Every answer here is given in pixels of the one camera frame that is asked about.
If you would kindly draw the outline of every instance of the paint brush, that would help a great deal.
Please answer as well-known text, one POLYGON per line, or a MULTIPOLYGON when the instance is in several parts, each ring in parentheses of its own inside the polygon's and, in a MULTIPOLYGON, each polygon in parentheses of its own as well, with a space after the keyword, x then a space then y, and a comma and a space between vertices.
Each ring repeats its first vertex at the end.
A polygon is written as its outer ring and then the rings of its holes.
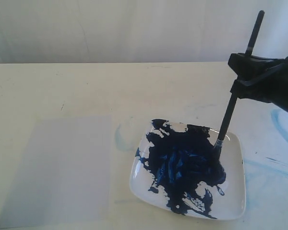
MULTIPOLYGON (((255 25, 253 27, 252 35, 251 35, 250 40, 249 40, 248 47, 246 48, 246 51, 245 51, 246 57, 250 57, 252 55, 253 48, 255 46, 255 42, 256 42, 263 18, 264 18, 264 11, 259 11, 255 25)), ((229 103, 227 105, 227 109, 225 111, 225 115, 224 115, 224 118, 223 118, 223 121, 221 124, 221 128, 220 128, 220 132, 217 136, 217 140, 216 140, 216 143, 214 145, 214 152, 217 154, 218 158, 220 158, 220 155, 221 155, 223 141, 224 141, 225 135, 227 133, 232 114, 233 114, 234 109, 235 109, 237 98, 238 98, 237 95, 232 93, 232 95, 229 99, 229 103)))

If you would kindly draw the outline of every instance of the square plate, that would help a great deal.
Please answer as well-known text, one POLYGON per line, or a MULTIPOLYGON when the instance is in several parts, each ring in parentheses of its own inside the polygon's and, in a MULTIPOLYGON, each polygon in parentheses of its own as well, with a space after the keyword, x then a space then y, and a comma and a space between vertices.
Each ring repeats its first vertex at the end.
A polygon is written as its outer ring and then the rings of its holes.
POLYGON ((218 159, 212 154, 217 135, 203 126, 153 120, 135 154, 131 191, 178 214, 239 218, 246 199, 240 142, 228 132, 218 159))

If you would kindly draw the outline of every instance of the white table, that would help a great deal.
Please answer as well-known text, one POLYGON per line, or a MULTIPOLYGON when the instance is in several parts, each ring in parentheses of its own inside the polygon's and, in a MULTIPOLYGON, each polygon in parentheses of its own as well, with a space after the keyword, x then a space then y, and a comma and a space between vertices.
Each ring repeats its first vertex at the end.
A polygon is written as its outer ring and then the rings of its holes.
POLYGON ((219 128, 235 78, 225 62, 0 64, 0 211, 38 121, 111 114, 108 218, 32 229, 288 229, 288 143, 272 123, 272 104, 239 100, 229 127, 241 140, 245 163, 247 207, 240 219, 176 215, 129 190, 147 122, 164 118, 219 128))

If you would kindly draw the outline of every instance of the paint mixture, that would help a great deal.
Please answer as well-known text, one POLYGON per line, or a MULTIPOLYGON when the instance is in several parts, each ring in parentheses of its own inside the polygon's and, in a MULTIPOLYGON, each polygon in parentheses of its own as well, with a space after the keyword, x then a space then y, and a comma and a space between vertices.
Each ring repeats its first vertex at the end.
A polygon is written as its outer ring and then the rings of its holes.
POLYGON ((205 182, 208 186, 216 186, 224 195, 218 184, 225 181, 226 173, 208 140, 210 128, 187 125, 181 132, 162 119, 153 120, 152 125, 154 130, 146 134, 147 140, 154 145, 149 148, 148 158, 141 157, 139 149, 135 155, 153 175, 149 191, 159 193, 159 187, 164 187, 167 207, 175 213, 185 215, 192 210, 215 219, 209 214, 213 203, 209 189, 204 189, 204 195, 196 191, 205 182))

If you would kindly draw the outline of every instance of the ceramic plate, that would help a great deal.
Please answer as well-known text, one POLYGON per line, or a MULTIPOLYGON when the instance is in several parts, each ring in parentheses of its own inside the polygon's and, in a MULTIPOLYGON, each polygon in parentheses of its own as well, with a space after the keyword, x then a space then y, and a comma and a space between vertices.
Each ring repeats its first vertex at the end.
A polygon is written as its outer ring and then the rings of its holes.
POLYGON ((178 214, 236 219, 245 210, 240 143, 228 132, 220 158, 214 129, 155 119, 144 133, 130 176, 143 201, 178 214))

